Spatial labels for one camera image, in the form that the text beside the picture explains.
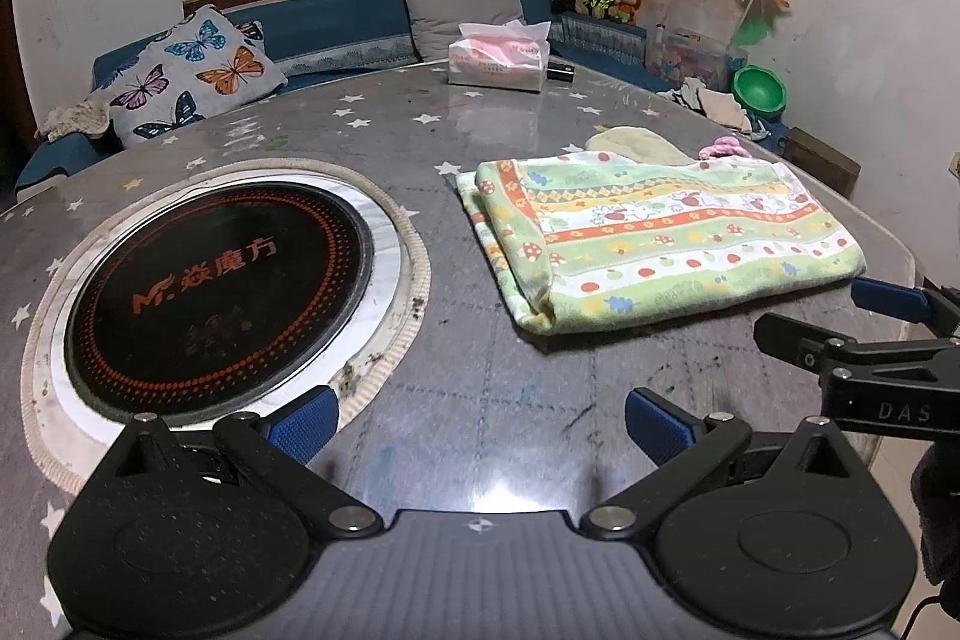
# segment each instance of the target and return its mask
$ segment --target pink fluffy object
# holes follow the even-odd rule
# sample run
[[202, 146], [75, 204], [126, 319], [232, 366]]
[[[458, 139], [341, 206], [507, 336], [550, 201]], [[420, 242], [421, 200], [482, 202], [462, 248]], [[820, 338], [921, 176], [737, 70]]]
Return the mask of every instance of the pink fluffy object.
[[740, 140], [736, 137], [720, 137], [712, 143], [709, 148], [703, 148], [700, 151], [700, 160], [706, 161], [707, 158], [724, 158], [728, 155], [739, 155], [741, 158], [752, 158], [749, 152], [741, 148]]

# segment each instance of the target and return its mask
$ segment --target black cable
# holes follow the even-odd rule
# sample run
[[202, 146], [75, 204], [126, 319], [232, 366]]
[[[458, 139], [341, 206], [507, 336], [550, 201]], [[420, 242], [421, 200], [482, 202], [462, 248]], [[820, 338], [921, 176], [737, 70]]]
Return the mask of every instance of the black cable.
[[917, 606], [913, 608], [913, 612], [910, 614], [910, 620], [906, 623], [904, 634], [901, 634], [901, 640], [906, 640], [906, 636], [910, 633], [910, 629], [913, 629], [913, 624], [917, 622], [917, 616], [920, 615], [920, 610], [923, 610], [928, 605], [939, 605], [939, 604], [940, 604], [939, 594], [934, 594], [932, 597], [928, 597], [925, 600], [920, 600], [917, 603]]

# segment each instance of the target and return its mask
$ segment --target brown box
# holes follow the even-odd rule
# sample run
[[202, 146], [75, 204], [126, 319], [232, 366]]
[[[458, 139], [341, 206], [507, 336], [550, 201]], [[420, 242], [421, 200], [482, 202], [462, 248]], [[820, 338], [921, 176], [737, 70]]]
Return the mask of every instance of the brown box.
[[856, 178], [860, 176], [860, 165], [856, 161], [800, 128], [791, 128], [786, 132], [784, 161], [789, 161], [848, 198], [853, 193]]

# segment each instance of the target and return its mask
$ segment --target pink butterfly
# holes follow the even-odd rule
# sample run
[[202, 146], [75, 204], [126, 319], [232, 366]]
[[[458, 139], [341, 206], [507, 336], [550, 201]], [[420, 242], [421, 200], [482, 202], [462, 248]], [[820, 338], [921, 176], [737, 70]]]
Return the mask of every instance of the pink butterfly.
[[136, 79], [137, 87], [132, 91], [122, 92], [110, 102], [110, 106], [139, 109], [147, 103], [147, 99], [151, 95], [161, 94], [170, 85], [170, 80], [163, 76], [162, 63], [158, 63], [157, 66], [151, 68], [143, 82], [140, 82], [139, 77], [134, 79]]

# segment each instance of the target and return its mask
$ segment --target sofa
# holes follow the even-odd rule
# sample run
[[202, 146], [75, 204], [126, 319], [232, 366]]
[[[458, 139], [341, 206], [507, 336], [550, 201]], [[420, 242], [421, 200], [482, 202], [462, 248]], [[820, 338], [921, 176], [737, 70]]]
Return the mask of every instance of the sofa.
[[[520, 0], [527, 23], [556, 23], [551, 31], [551, 52], [569, 61], [650, 91], [671, 86], [650, 76], [637, 58], [630, 37], [613, 37], [597, 28], [592, 36], [565, 41], [566, 26], [550, 12], [550, 0]], [[258, 20], [264, 32], [264, 50], [287, 76], [277, 92], [291, 92], [357, 74], [418, 63], [404, 0], [278, 0], [223, 10], [234, 24]], [[125, 44], [93, 61], [92, 87], [127, 63], [155, 35]], [[627, 44], [621, 47], [617, 41]], [[43, 142], [16, 183], [17, 200], [75, 175], [120, 150], [117, 138], [107, 133], [93, 140], [80, 133], [54, 143]]]

